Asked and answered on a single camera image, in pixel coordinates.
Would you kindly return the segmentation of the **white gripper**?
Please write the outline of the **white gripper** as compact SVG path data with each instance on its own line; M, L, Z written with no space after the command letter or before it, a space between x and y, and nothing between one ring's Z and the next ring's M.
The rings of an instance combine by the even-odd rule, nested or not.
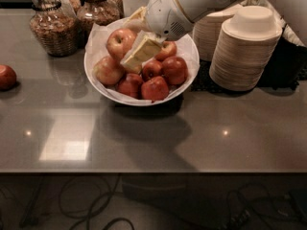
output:
M147 7L138 8L123 24L124 28L141 32L121 64L128 69L141 65L160 52L166 39L179 40L193 26L178 0L149 0ZM154 33L145 32L148 28Z

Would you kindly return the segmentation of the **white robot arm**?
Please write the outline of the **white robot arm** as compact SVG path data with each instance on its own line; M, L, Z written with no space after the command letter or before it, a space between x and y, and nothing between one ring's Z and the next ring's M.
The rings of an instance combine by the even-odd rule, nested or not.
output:
M139 32L121 64L140 65L161 49L165 40L179 40L194 24L211 12L221 11L243 0L149 0L136 10L124 26ZM282 16L295 35L307 44L307 0L266 0Z

